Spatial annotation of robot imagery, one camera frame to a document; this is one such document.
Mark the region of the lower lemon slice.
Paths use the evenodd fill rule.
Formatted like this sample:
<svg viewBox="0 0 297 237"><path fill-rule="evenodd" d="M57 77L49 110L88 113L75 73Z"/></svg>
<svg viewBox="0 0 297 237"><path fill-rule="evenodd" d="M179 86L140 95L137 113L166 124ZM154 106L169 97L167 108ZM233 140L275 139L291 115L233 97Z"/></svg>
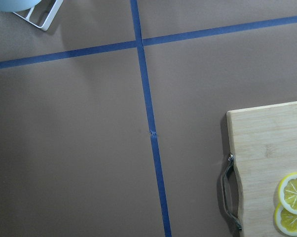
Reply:
<svg viewBox="0 0 297 237"><path fill-rule="evenodd" d="M274 212L274 221L276 227L283 234L297 237L297 214L289 212L281 204L278 204Z"/></svg>

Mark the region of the bamboo cutting board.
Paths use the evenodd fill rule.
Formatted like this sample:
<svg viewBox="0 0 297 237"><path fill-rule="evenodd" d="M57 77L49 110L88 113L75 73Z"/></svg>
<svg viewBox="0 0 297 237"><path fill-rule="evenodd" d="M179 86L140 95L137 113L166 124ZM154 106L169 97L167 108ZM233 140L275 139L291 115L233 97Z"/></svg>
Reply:
<svg viewBox="0 0 297 237"><path fill-rule="evenodd" d="M297 101L228 111L243 237L281 237L274 223L281 180L297 172Z"/></svg>

